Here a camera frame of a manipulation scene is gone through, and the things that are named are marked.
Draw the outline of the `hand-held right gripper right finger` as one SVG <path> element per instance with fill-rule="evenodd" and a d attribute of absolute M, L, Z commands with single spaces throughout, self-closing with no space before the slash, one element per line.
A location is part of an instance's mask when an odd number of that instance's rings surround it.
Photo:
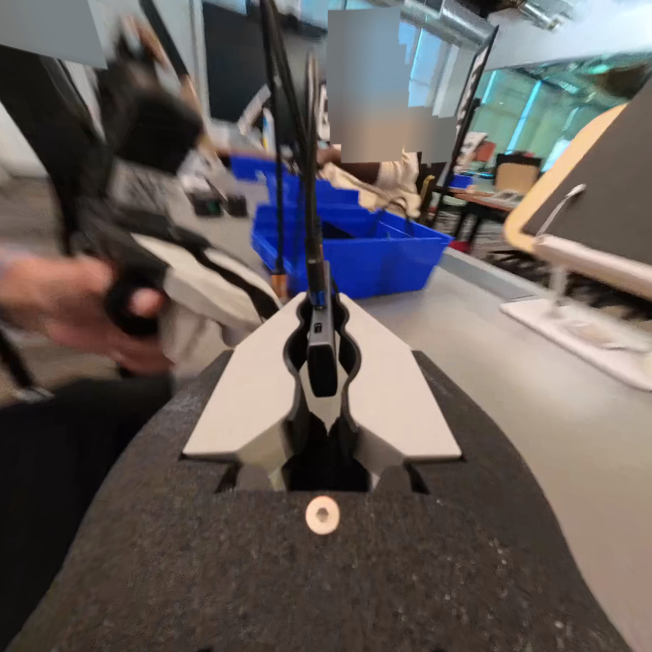
<path fill-rule="evenodd" d="M 343 398 L 357 428 L 354 456 L 363 466 L 461 459 L 461 449 L 412 348 L 345 294 L 343 325 L 361 355 Z"/>

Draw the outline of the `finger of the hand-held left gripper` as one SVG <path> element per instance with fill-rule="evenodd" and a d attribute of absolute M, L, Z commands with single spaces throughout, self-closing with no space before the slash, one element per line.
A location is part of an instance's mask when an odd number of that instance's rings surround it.
<path fill-rule="evenodd" d="M 205 250 L 190 250 L 177 242 L 138 233 L 133 233 L 132 238 L 142 249 L 159 258 L 206 258 Z"/>
<path fill-rule="evenodd" d="M 203 346 L 235 347 L 280 310 L 270 285 L 227 254 L 209 254 L 208 265 L 191 254 L 157 258 L 166 264 L 160 336 L 171 361 L 188 361 Z"/>

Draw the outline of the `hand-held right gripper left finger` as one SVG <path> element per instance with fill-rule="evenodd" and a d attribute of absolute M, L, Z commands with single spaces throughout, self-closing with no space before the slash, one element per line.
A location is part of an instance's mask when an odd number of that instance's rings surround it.
<path fill-rule="evenodd" d="M 299 328 L 299 293 L 232 351 L 183 448 L 189 459 L 282 466 L 293 451 L 286 420 L 302 395 L 284 349 Z"/>

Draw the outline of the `black cable orange plugs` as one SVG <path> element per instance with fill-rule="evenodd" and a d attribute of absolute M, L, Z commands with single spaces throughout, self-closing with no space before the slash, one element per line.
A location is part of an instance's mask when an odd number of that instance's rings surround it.
<path fill-rule="evenodd" d="M 273 7 L 270 1 L 260 1 L 260 20 L 263 38 L 263 47 L 265 53 L 265 64 L 267 71 L 267 81 L 270 95 L 270 111 L 274 120 L 274 154 L 275 154 L 275 179 L 276 179 L 276 236 L 277 250 L 274 273 L 272 275 L 273 290 L 285 303 L 288 300 L 288 277 L 284 265 L 284 210 L 283 210 L 283 161 L 281 143 L 278 132 L 278 100 L 280 91 L 278 90 L 279 82 L 277 81 L 280 72 L 277 56 L 275 32 L 273 26 Z"/>

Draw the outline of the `black cable blue plugs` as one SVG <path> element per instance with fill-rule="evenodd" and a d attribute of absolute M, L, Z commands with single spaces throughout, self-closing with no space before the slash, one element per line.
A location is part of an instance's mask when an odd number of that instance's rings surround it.
<path fill-rule="evenodd" d="M 297 94 L 289 69 L 286 47 L 281 35 L 275 2 L 260 1 L 261 29 L 264 36 L 267 77 L 271 91 L 271 109 L 276 116 L 276 81 L 278 77 L 288 102 L 298 144 L 298 170 L 303 185 L 305 208 L 305 250 L 308 295 L 315 309 L 325 309 L 328 273 L 325 271 L 320 219 L 317 214 L 317 114 L 320 100 L 318 60 L 310 53 L 305 68 L 305 107 L 298 107 Z"/>

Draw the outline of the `blue storage bin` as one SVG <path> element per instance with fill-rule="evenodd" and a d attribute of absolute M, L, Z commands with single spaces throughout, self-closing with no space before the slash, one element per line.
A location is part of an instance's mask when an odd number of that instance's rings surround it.
<path fill-rule="evenodd" d="M 230 170 L 238 181 L 259 181 L 267 186 L 270 203 L 276 203 L 276 162 L 254 157 L 230 157 Z M 284 203 L 296 204 L 303 198 L 300 177 L 283 166 Z M 340 188 L 328 180 L 317 178 L 315 181 L 317 204 L 359 205 L 359 192 L 354 189 Z"/>
<path fill-rule="evenodd" d="M 349 205 L 318 208 L 323 220 L 343 222 L 379 219 L 400 230 L 412 231 L 403 240 L 323 240 L 323 253 L 340 292 L 350 298 L 369 298 L 423 289 L 439 264 L 452 236 L 406 220 L 385 210 L 369 211 Z M 258 205 L 251 243 L 264 265 L 274 271 L 277 250 L 276 206 Z M 284 206 L 284 265 L 290 294 L 307 291 L 305 221 L 296 205 Z"/>

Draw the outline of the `grey desk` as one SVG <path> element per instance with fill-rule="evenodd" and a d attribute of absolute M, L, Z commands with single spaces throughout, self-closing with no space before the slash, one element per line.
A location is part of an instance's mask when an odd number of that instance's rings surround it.
<path fill-rule="evenodd" d="M 433 283 L 368 306 L 433 354 L 464 461 L 422 465 L 428 494 L 339 493 L 325 536 L 307 493 L 217 492 L 224 465 L 178 461 L 162 649 L 651 650 L 651 397 Z"/>

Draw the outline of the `person's left hand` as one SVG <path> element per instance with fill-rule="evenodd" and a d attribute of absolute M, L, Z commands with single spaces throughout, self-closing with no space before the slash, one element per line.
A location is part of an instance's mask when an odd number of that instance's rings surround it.
<path fill-rule="evenodd" d="M 55 344 L 100 355 L 139 375 L 167 372 L 172 362 L 157 337 L 134 338 L 108 318 L 110 265 L 91 257 L 41 257 L 1 245 L 1 319 Z"/>

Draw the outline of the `black small box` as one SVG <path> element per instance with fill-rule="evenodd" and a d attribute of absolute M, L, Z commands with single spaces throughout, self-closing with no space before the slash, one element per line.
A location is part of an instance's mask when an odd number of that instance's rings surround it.
<path fill-rule="evenodd" d="M 188 193 L 193 212 L 200 218 L 219 218 L 223 215 L 223 207 L 217 195 L 205 192 Z"/>

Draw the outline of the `white lamp stand base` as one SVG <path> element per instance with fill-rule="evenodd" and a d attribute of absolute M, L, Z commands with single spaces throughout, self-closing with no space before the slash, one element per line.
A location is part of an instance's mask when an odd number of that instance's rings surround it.
<path fill-rule="evenodd" d="M 543 298 L 500 306 L 507 317 L 623 384 L 651 392 L 651 335 L 565 296 L 568 272 L 554 266 Z"/>

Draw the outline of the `person's black clothing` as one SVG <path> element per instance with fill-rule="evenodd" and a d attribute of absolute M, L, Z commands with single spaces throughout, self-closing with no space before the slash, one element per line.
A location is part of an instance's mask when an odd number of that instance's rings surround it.
<path fill-rule="evenodd" d="M 1 104 L 59 200 L 64 254 L 56 257 L 75 258 L 67 236 L 83 165 L 100 142 L 89 110 L 59 61 L 7 46 Z M 49 590 L 114 463 L 172 396 L 169 371 L 127 372 L 127 379 L 83 379 L 43 401 L 1 408 L 2 651 Z"/>

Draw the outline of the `black panel wooden board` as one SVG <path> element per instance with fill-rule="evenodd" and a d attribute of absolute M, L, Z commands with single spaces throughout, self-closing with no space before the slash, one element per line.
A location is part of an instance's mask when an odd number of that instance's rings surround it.
<path fill-rule="evenodd" d="M 508 216 L 506 241 L 651 300 L 651 82 L 583 128 Z"/>

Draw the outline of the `black white banner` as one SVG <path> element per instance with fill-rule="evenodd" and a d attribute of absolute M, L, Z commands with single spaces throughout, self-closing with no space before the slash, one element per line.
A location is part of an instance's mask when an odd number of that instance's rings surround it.
<path fill-rule="evenodd" d="M 486 61 L 491 53 L 498 31 L 499 26 L 495 25 L 490 36 L 485 41 L 485 44 L 480 47 L 471 62 L 468 77 L 464 84 L 458 109 L 456 111 L 456 139 L 451 155 L 451 164 L 453 167 L 457 165 L 456 161 L 466 138 L 469 121 L 471 120 L 471 105 L 475 98 L 475 94 L 477 93 L 480 78 L 485 71 Z"/>

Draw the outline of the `silver air duct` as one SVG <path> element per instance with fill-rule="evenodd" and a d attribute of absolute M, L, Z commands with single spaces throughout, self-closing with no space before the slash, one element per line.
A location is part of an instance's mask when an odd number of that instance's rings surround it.
<path fill-rule="evenodd" d="M 483 46 L 496 29 L 457 1 L 404 1 L 400 13 L 415 27 L 467 48 Z"/>

